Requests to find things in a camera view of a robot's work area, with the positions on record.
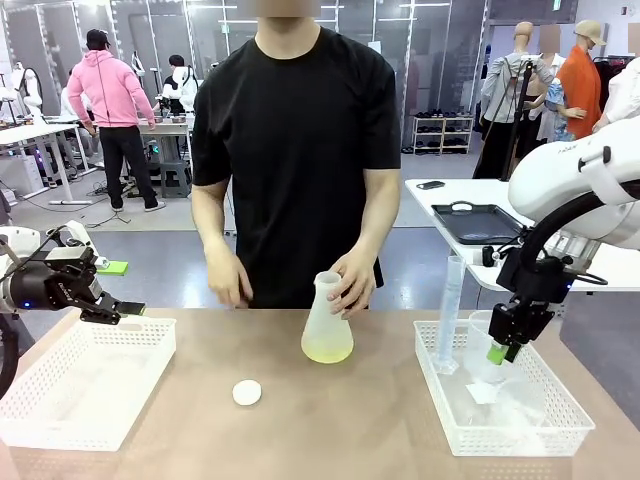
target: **glass wall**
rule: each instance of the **glass wall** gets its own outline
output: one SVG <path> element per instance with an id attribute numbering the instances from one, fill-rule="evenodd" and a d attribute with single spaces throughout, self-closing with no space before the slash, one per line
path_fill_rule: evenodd
<path id="1" fill-rule="evenodd" d="M 417 112 L 466 110 L 473 103 L 487 1 L 322 0 L 316 21 L 379 50 L 393 67 L 407 136 Z M 25 3 L 4 7 L 13 60 L 28 59 L 46 77 L 47 96 L 54 97 L 80 60 L 91 28 L 107 31 L 121 60 L 130 63 L 137 53 L 150 98 L 157 95 L 156 79 L 161 88 L 170 74 L 170 55 L 182 55 L 204 78 L 257 30 L 238 0 L 34 0 L 26 9 Z"/>

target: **white mesh basket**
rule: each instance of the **white mesh basket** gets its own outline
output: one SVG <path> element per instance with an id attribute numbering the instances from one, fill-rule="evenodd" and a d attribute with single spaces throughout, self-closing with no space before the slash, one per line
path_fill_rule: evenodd
<path id="1" fill-rule="evenodd" d="M 13 447 L 115 452 L 176 350 L 175 320 L 78 322 L 0 400 Z"/>
<path id="2" fill-rule="evenodd" d="M 544 388 L 546 420 L 543 426 L 509 428 L 458 425 L 450 400 L 431 361 L 432 354 L 436 352 L 438 322 L 414 322 L 414 325 L 416 355 L 453 455 L 572 457 L 587 434 L 595 428 L 591 418 L 530 345 L 522 348 L 516 366 L 524 372 L 528 381 Z M 454 352 L 465 348 L 468 325 L 468 321 L 458 322 Z M 530 445 L 531 442 L 535 443 L 534 450 L 525 448 L 525 444 Z"/>

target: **green object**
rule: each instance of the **green object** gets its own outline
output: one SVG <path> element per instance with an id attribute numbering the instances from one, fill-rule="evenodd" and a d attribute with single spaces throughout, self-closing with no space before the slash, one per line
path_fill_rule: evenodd
<path id="1" fill-rule="evenodd" d="M 124 275 L 127 273 L 129 269 L 129 262 L 117 262 L 111 261 L 109 262 L 109 266 L 107 268 L 102 268 L 98 270 L 100 275 Z"/>
<path id="2" fill-rule="evenodd" d="M 507 355 L 507 350 L 509 350 L 509 347 L 493 344 L 489 349 L 489 353 L 487 353 L 487 360 L 494 365 L 502 365 L 504 357 Z"/>

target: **shoe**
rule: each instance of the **shoe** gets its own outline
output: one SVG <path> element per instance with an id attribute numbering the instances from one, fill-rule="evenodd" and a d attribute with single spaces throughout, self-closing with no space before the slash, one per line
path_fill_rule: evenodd
<path id="1" fill-rule="evenodd" d="M 111 210 L 115 213 L 122 212 L 124 210 L 124 203 L 122 203 L 122 199 L 119 202 L 111 202 Z"/>
<path id="2" fill-rule="evenodd" d="M 144 211 L 145 212 L 155 212 L 156 210 L 160 210 L 164 207 L 166 207 L 167 204 L 164 202 L 156 202 L 156 205 L 154 207 L 144 207 Z"/>

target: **pink hoodie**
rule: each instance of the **pink hoodie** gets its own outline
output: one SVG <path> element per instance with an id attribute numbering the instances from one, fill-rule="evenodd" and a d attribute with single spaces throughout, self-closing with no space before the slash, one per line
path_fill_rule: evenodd
<path id="1" fill-rule="evenodd" d="M 86 93 L 100 127 L 138 125 L 136 105 L 154 123 L 153 110 L 138 77 L 124 62 L 106 50 L 91 50 L 73 68 L 69 83 L 69 102 L 82 122 L 89 121 L 80 95 Z"/>

